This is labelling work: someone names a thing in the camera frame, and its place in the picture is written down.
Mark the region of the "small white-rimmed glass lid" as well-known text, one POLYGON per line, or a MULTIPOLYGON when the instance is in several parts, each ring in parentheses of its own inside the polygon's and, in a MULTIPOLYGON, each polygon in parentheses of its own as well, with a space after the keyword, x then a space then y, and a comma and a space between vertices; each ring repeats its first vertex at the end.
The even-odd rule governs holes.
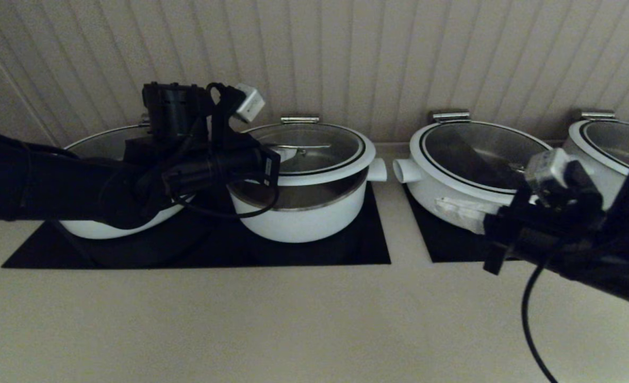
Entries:
POLYGON ((363 134, 336 124, 266 124, 245 133, 277 152, 297 148, 294 159, 280 164, 278 185, 327 184, 365 170, 376 147, 363 134))

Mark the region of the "white pot far right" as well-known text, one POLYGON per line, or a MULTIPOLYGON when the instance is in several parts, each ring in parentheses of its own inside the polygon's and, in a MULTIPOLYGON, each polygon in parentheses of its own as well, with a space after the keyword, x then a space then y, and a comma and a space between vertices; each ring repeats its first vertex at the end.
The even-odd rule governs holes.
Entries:
POLYGON ((582 120, 568 128, 566 150, 584 155, 626 176, 629 173, 629 123, 618 120, 582 120))

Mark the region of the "small white pot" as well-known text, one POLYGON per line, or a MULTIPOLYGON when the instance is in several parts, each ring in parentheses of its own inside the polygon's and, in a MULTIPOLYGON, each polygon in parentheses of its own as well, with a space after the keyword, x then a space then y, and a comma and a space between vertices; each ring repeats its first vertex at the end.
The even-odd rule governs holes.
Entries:
POLYGON ((259 237, 274 242, 316 242, 341 232, 355 220, 368 182, 386 180, 385 161, 376 158, 367 168, 336 181, 281 186, 278 203, 270 211, 240 221, 259 237))

